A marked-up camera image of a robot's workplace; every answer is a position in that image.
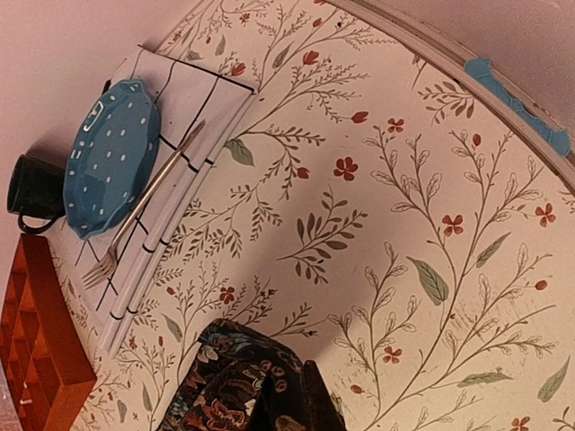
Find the dark floral tie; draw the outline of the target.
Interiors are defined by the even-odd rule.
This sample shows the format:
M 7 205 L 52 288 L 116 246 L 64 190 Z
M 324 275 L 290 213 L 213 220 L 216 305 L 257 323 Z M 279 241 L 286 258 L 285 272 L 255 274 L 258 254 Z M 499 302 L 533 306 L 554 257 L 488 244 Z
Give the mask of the dark floral tie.
M 212 321 L 199 343 L 160 429 L 344 429 L 316 362 L 226 319 Z

